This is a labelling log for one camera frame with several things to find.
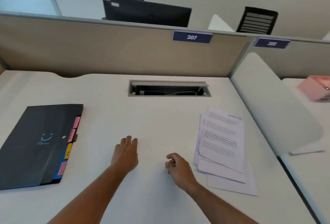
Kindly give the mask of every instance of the desk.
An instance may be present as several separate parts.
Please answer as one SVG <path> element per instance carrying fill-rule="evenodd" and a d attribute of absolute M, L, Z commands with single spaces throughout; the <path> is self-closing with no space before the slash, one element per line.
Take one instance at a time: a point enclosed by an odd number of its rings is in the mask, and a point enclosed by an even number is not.
<path fill-rule="evenodd" d="M 283 79 L 284 84 L 323 126 L 324 135 L 320 144 L 326 151 L 297 156 L 284 155 L 281 158 L 320 222 L 330 223 L 330 103 L 310 101 L 297 88 L 302 81 L 303 79 Z"/>
<path fill-rule="evenodd" d="M 212 97 L 128 97 L 129 80 L 205 81 Z M 122 182 L 105 223 L 208 223 L 167 174 L 165 155 L 192 165 L 199 116 L 216 107 L 245 120 L 245 154 L 259 197 L 209 189 L 260 224 L 314 223 L 295 188 L 228 78 L 5 71 L 0 76 L 0 145 L 29 105 L 82 103 L 77 142 L 60 184 L 0 191 L 0 223 L 45 224 L 110 164 L 122 137 L 138 137 L 139 165 Z M 194 172 L 207 187 L 206 176 Z M 123 214 L 122 209 L 129 209 Z"/>

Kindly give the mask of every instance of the forearm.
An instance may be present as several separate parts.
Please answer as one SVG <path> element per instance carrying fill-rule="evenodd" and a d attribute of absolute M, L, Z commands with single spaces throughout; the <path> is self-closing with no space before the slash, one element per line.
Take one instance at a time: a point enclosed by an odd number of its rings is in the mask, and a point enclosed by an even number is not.
<path fill-rule="evenodd" d="M 99 224 L 125 176 L 110 166 L 48 224 Z"/>
<path fill-rule="evenodd" d="M 201 208 L 211 224 L 257 224 L 253 219 L 220 199 L 200 184 L 191 187 L 187 193 Z"/>

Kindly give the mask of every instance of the blue number sign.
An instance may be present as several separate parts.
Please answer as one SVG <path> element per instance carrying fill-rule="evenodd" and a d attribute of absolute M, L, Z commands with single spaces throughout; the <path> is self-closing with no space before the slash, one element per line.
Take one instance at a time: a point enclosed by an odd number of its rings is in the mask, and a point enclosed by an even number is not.
<path fill-rule="evenodd" d="M 254 47 L 286 48 L 290 42 L 291 42 L 290 40 L 271 39 L 271 38 L 259 37 L 257 39 L 257 41 L 255 41 Z"/>
<path fill-rule="evenodd" d="M 173 32 L 173 40 L 195 42 L 195 43 L 209 43 L 211 41 L 212 35 L 213 35 L 212 33 L 200 33 L 200 32 L 175 30 Z"/>

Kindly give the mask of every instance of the beige partition panel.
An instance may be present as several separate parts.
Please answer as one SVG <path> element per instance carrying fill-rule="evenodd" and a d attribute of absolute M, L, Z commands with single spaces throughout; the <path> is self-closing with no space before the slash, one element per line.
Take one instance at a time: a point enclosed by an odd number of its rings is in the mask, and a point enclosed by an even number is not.
<path fill-rule="evenodd" d="M 330 76 L 330 43 L 291 41 L 285 49 L 253 47 L 246 54 L 257 53 L 280 78 Z"/>
<path fill-rule="evenodd" d="M 215 33 L 209 44 L 172 29 L 0 15 L 0 56 L 15 70 L 228 76 L 251 36 Z"/>

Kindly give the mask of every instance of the stack of papers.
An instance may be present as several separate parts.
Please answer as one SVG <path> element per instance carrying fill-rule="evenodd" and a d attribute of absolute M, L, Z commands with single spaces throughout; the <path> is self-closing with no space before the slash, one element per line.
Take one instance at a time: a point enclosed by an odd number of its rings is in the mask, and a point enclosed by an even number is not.
<path fill-rule="evenodd" d="M 202 112 L 194 165 L 209 187 L 257 196 L 250 162 L 244 157 L 244 121 L 220 109 Z"/>

